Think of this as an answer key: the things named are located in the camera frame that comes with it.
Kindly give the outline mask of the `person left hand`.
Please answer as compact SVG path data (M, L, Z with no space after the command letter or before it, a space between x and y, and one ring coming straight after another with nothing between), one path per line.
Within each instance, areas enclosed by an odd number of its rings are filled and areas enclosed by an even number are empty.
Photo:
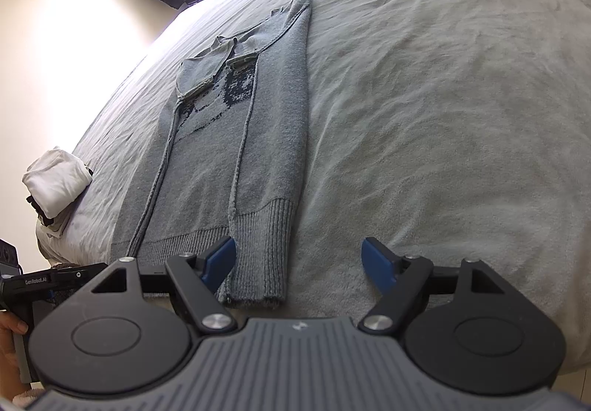
M2 311L0 315L0 347L1 347L1 396L10 401L14 397L30 389L21 382L18 359L14 345L14 335L25 335L28 325L10 312Z

